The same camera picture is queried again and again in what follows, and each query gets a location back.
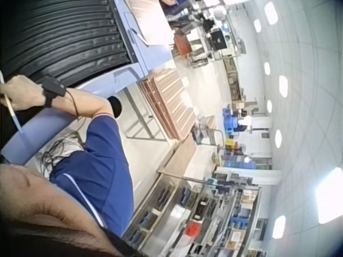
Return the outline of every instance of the ribbed black surface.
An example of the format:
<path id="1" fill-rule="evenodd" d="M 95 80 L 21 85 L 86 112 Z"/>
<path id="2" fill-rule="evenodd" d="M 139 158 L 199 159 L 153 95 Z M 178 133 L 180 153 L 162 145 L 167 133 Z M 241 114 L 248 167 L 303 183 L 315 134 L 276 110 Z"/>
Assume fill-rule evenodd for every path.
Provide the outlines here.
<path id="1" fill-rule="evenodd" d="M 130 63 L 108 0 L 11 0 L 1 6 L 1 70 L 5 80 L 44 75 L 68 87 Z M 21 124 L 40 109 L 18 112 Z M 17 129 L 1 108 L 1 147 Z"/>

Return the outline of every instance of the blue shirt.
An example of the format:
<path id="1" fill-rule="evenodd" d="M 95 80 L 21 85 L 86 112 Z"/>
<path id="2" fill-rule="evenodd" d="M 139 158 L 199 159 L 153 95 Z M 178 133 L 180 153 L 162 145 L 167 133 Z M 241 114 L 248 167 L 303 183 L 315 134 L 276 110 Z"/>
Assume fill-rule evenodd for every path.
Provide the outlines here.
<path id="1" fill-rule="evenodd" d="M 99 223 L 121 237 L 133 216 L 133 188 L 116 121 L 95 117 L 85 151 L 63 159 L 50 181 L 80 202 Z"/>

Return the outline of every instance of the hand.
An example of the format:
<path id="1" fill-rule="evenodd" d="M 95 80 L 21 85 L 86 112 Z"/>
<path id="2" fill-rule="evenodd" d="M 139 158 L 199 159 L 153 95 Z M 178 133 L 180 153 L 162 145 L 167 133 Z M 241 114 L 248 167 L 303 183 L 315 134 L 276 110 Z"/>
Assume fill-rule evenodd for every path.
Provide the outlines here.
<path id="1" fill-rule="evenodd" d="M 1 84 L 0 92 L 9 97 L 14 110 L 26 110 L 34 106 L 43 106 L 45 103 L 41 85 L 23 75 L 15 76 L 6 84 Z M 1 103 L 7 106 L 3 96 Z"/>

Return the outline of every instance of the black wrist strap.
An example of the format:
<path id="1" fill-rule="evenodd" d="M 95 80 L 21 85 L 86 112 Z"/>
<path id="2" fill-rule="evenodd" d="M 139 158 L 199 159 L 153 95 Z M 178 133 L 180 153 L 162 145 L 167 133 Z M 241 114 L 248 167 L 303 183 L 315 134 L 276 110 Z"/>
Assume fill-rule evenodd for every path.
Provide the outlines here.
<path id="1" fill-rule="evenodd" d="M 53 99 L 56 98 L 56 94 L 47 90 L 43 91 L 43 95 L 45 96 L 45 104 L 44 107 L 51 108 L 51 104 L 53 103 Z"/>
<path id="2" fill-rule="evenodd" d="M 45 96 L 44 106 L 51 108 L 53 99 L 58 95 L 64 96 L 66 92 L 66 87 L 63 86 L 56 78 L 51 76 L 45 76 L 42 83 L 43 95 Z"/>

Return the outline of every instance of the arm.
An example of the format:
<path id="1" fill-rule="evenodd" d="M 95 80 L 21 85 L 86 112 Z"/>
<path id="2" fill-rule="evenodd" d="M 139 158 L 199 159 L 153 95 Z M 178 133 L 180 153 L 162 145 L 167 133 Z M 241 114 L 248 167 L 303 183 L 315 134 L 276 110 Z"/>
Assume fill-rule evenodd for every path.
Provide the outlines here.
<path id="1" fill-rule="evenodd" d="M 14 110 L 43 106 L 45 103 L 45 96 L 43 95 L 41 85 L 37 85 L 23 75 L 15 76 L 6 84 L 1 84 L 0 89 L 1 93 L 7 94 L 12 101 Z M 98 114 L 105 113 L 113 116 L 112 107 L 106 99 L 82 90 L 72 88 L 67 90 L 75 100 L 79 115 L 92 118 Z M 58 96 L 53 100 L 52 106 L 76 115 L 75 106 L 70 94 L 66 93 L 64 97 Z M 6 105 L 3 98 L 1 98 L 1 103 Z"/>

